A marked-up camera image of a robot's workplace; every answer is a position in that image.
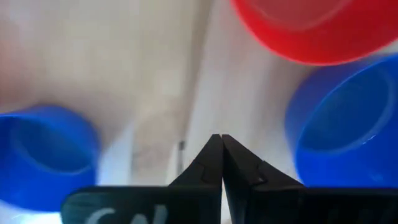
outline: blue cup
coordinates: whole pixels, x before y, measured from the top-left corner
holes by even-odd
[[[59,106],[0,115],[0,200],[58,212],[66,196],[95,185],[100,144],[92,125]]]
[[[398,187],[398,55],[324,67],[291,99],[285,132],[308,187]]]

